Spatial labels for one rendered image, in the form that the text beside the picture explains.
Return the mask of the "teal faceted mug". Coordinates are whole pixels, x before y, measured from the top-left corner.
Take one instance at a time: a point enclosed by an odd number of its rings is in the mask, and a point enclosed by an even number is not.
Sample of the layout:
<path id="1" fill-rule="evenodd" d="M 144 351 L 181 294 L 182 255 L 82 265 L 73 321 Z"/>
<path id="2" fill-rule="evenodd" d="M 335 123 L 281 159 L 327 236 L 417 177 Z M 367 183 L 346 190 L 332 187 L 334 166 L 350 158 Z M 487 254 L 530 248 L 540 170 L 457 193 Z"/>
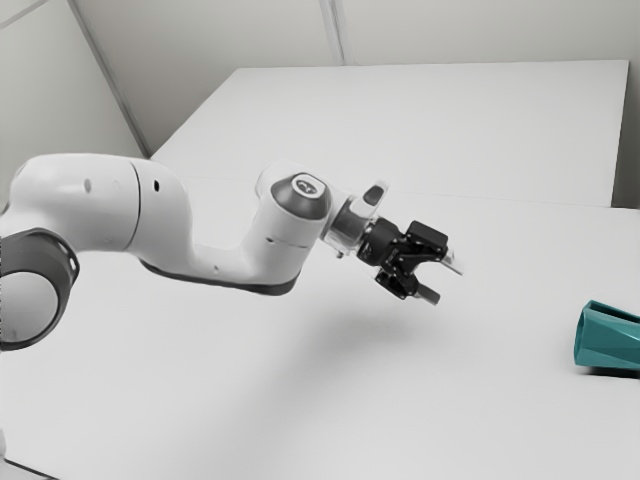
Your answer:
<path id="1" fill-rule="evenodd" d="M 578 366 L 640 371 L 640 315 L 588 301 L 578 319 L 573 357 Z"/>

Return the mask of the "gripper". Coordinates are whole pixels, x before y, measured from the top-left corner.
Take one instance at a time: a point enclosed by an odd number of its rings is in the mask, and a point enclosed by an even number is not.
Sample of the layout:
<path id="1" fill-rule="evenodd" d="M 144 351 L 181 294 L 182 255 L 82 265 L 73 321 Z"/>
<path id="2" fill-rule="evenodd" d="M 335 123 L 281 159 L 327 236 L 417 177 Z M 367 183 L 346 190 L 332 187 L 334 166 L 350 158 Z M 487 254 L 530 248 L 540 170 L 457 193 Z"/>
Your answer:
<path id="1" fill-rule="evenodd" d="M 448 240 L 446 234 L 416 220 L 402 233 L 395 223 L 378 217 L 365 228 L 357 258 L 376 268 L 376 282 L 397 298 L 413 297 L 437 305 L 441 295 L 422 284 L 414 271 L 432 262 L 462 276 L 462 264 Z"/>

